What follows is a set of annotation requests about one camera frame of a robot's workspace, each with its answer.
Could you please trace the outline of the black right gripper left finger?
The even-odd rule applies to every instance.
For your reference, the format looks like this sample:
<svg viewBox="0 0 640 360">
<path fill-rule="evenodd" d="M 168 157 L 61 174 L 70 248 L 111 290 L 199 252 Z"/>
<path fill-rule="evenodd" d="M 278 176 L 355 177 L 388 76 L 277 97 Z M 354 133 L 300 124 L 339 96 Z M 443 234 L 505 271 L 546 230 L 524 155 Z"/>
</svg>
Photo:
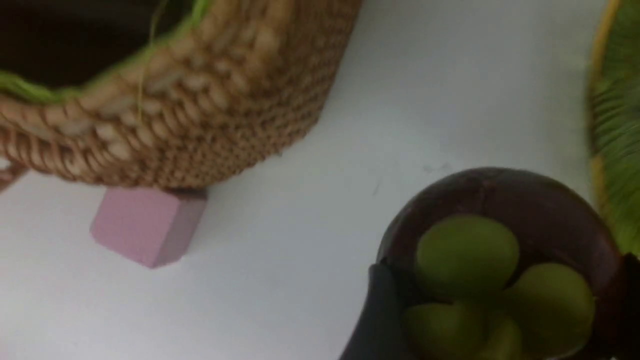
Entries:
<svg viewBox="0 0 640 360">
<path fill-rule="evenodd" d="M 368 291 L 341 360 L 414 360 L 404 338 L 393 274 L 383 264 L 369 269 Z"/>
</svg>

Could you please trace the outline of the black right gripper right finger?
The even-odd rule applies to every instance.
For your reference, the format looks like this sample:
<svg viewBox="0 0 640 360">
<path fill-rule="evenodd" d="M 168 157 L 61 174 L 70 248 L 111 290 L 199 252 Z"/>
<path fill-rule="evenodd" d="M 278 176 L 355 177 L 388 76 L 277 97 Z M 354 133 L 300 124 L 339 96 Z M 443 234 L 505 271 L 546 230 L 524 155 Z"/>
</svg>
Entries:
<svg viewBox="0 0 640 360">
<path fill-rule="evenodd" d="M 617 360 L 640 358 L 640 262 L 631 253 L 622 256 L 621 266 L 610 285 L 611 352 Z"/>
</svg>

